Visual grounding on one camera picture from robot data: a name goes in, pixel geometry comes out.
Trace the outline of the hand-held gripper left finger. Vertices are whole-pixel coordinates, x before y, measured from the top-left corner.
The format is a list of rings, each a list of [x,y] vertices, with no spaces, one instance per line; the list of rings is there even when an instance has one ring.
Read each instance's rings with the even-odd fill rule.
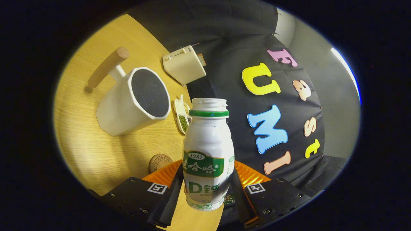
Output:
[[[140,179],[129,177],[97,199],[129,219],[158,229],[171,225],[183,183],[182,160]]]

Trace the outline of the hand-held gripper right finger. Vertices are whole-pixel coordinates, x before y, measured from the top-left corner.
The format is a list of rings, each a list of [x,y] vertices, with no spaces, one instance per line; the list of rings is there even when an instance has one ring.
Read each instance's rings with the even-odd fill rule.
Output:
[[[232,192],[246,229],[270,225],[311,199],[285,179],[270,179],[239,161],[234,162]]]

